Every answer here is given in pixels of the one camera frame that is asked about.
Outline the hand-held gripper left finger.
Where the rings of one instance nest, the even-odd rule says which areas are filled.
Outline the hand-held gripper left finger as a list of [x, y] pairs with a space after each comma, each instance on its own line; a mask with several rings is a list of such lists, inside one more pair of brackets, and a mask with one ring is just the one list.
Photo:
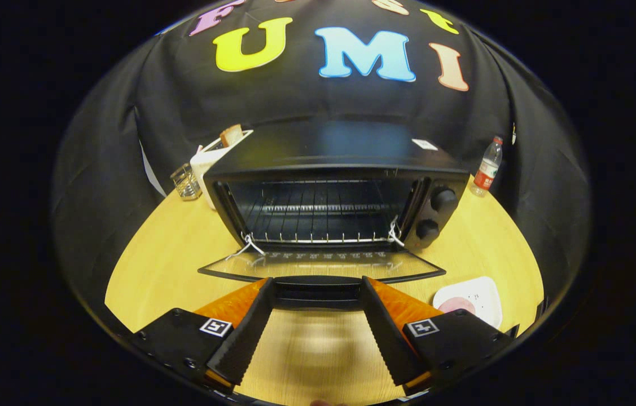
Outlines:
[[230, 395], [242, 383], [269, 321], [275, 285], [267, 277], [198, 311], [171, 309], [132, 334], [131, 343], [194, 385]]

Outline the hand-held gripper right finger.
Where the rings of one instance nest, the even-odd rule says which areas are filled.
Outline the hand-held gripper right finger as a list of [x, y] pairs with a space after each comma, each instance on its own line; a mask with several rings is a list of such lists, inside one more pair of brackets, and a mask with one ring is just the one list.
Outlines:
[[407, 395], [450, 386], [513, 342], [465, 309], [442, 312], [369, 277], [361, 303], [388, 373]]

